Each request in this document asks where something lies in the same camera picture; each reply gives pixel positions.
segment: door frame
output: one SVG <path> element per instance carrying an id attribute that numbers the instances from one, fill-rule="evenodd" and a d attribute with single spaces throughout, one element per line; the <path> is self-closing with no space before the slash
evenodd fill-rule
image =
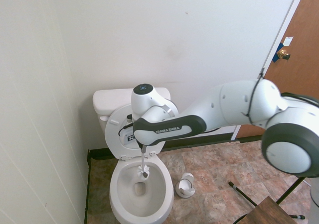
<path id="1" fill-rule="evenodd" d="M 293 2 L 290 5 L 290 8 L 287 11 L 286 17 L 285 17 L 285 19 L 284 19 L 284 21 L 283 21 L 278 33 L 277 33 L 276 39 L 275 39 L 272 47 L 270 48 L 268 56 L 267 56 L 267 58 L 266 58 L 266 60 L 264 62 L 264 65 L 262 67 L 262 69 L 264 68 L 264 74 L 267 72 L 267 70 L 268 70 L 268 68 L 269 68 L 269 66 L 271 64 L 271 61 L 272 61 L 272 59 L 274 57 L 274 54 L 276 53 L 277 48 L 278 48 L 278 46 L 279 46 L 279 44 L 280 44 L 280 42 L 281 42 L 281 40 L 282 40 L 287 28 L 288 28 L 288 25 L 289 25 L 291 19 L 293 18 L 293 15 L 295 14 L 295 11 L 296 11 L 296 9 L 297 9 L 297 7 L 299 5 L 299 2 L 300 2 L 300 0 L 293 0 Z M 241 127 L 241 125 L 237 125 L 235 127 L 234 133 L 233 133 L 233 135 L 231 137 L 232 141 L 234 141 L 236 139 L 240 127 Z"/>

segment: black cable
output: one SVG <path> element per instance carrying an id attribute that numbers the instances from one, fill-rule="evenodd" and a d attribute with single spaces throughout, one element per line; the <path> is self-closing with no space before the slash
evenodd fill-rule
<path id="1" fill-rule="evenodd" d="M 211 133 L 211 132 L 214 132 L 216 130 L 219 130 L 220 128 L 216 128 L 216 129 L 213 129 L 213 130 L 210 130 L 210 131 L 206 131 L 206 132 L 203 132 L 203 133 Z"/>
<path id="2" fill-rule="evenodd" d="M 250 118 L 251 105 L 252 105 L 252 102 L 253 102 L 253 97 L 254 97 L 255 90 L 256 90 L 256 88 L 257 88 L 257 86 L 258 86 L 260 80 L 264 78 L 264 69 L 265 69 L 265 68 L 263 67 L 263 68 L 261 69 L 261 72 L 259 73 L 258 81 L 256 82 L 256 84 L 255 84 L 255 86 L 254 86 L 254 89 L 253 89 L 253 92 L 252 92 L 252 94 L 251 94 L 251 98 L 250 98 L 250 101 L 249 101 L 248 112 L 247 112 L 247 114 L 244 114 L 244 116 L 247 116 L 247 117 L 248 117 L 249 122 L 250 122 L 250 124 L 252 124 L 252 125 L 254 125 L 254 124 L 253 124 L 253 121 L 252 121 L 251 118 Z"/>
<path id="3" fill-rule="evenodd" d="M 118 135 L 121 136 L 121 131 L 122 131 L 123 129 L 127 129 L 127 128 L 132 127 L 132 126 L 133 126 L 133 123 L 129 123 L 128 125 L 123 126 L 123 128 L 120 129 Z"/>
<path id="4" fill-rule="evenodd" d="M 281 93 L 281 96 L 282 97 L 290 97 L 290 98 L 294 98 L 294 99 L 297 99 L 297 100 L 301 100 L 301 101 L 307 102 L 308 104 L 316 106 L 317 108 L 319 108 L 319 100 L 317 100 L 317 99 L 315 99 L 313 97 L 310 97 L 310 96 L 296 95 L 296 94 L 289 93 L 289 92 Z"/>

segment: toilet brush holder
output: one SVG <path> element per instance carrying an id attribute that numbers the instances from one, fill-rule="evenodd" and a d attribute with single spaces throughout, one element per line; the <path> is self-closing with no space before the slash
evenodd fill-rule
<path id="1" fill-rule="evenodd" d="M 191 173 L 184 173 L 181 180 L 176 184 L 175 191 L 181 198 L 190 198 L 194 195 L 194 176 Z"/>

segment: toilet lid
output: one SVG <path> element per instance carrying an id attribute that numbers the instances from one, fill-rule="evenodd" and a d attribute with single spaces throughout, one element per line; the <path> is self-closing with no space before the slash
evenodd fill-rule
<path id="1" fill-rule="evenodd" d="M 131 104 L 116 109 L 111 114 L 105 127 L 106 144 L 117 159 L 140 157 L 142 155 L 139 145 L 134 136 L 132 136 L 133 127 L 121 130 L 123 126 L 128 124 L 126 117 L 129 114 L 132 114 Z M 148 146 L 146 148 L 146 155 L 149 155 L 151 152 L 158 154 L 164 144 L 165 142 L 160 142 L 157 145 Z"/>

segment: toilet tank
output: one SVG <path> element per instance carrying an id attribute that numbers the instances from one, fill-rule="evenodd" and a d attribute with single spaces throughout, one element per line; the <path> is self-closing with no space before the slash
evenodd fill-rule
<path id="1" fill-rule="evenodd" d="M 165 99 L 170 100 L 170 93 L 166 88 L 155 88 Z M 93 95 L 93 107 L 98 115 L 103 133 L 106 123 L 114 110 L 131 103 L 133 89 L 115 89 L 96 91 Z"/>

